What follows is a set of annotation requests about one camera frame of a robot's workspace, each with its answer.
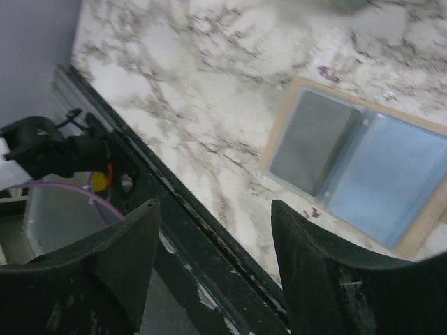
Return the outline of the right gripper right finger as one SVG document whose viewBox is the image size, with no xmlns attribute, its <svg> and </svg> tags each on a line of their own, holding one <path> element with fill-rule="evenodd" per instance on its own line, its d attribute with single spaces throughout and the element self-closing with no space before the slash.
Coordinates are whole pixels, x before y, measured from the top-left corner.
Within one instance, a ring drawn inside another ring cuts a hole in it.
<svg viewBox="0 0 447 335">
<path fill-rule="evenodd" d="M 445 334 L 446 254 L 420 262 L 355 245 L 281 200 L 271 226 L 293 334 Z"/>
</svg>

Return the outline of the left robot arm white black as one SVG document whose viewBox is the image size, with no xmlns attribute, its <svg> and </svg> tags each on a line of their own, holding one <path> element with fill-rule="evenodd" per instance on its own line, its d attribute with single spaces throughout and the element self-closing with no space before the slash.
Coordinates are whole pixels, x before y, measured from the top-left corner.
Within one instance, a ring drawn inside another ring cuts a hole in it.
<svg viewBox="0 0 447 335">
<path fill-rule="evenodd" d="M 109 142 L 89 126 L 75 119 L 81 113 L 74 109 L 66 119 L 55 124 L 42 116 L 31 116 L 1 128 L 6 144 L 2 156 L 7 163 L 17 163 L 31 180 L 49 174 L 70 178 L 76 172 L 93 172 L 112 162 Z"/>
</svg>

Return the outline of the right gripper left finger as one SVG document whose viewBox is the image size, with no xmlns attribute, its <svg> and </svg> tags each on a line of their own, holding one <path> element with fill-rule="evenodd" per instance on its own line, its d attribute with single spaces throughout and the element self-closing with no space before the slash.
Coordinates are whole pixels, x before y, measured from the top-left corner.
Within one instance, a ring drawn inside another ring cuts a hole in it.
<svg viewBox="0 0 447 335">
<path fill-rule="evenodd" d="M 73 244 L 2 266 L 1 333 L 139 332 L 160 227 L 159 201 L 148 200 Z"/>
</svg>

